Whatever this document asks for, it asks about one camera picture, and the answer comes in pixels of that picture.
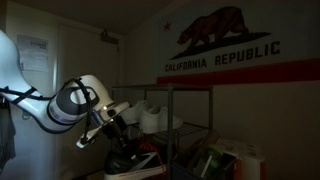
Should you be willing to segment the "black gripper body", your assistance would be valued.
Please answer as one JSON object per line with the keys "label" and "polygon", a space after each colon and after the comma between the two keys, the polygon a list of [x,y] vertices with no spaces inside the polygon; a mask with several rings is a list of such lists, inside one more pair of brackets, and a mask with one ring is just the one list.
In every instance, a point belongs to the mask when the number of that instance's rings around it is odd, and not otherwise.
{"label": "black gripper body", "polygon": [[118,140],[118,137],[123,134],[123,131],[127,128],[126,123],[124,122],[123,118],[121,116],[116,117],[115,119],[112,119],[109,123],[107,123],[103,129],[102,132],[110,139],[116,138]]}

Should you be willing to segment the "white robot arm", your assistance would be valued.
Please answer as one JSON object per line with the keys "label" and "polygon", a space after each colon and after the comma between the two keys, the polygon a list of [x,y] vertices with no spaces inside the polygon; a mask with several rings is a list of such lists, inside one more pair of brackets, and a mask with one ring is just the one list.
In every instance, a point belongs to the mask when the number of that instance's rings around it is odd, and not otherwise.
{"label": "white robot arm", "polygon": [[114,102],[105,86],[93,75],[72,78],[53,96],[45,97],[24,78],[19,52],[14,42],[0,31],[0,93],[11,104],[29,113],[45,131],[59,134],[86,120],[80,148],[92,143],[103,132],[125,147],[125,123],[119,116],[129,107]]}

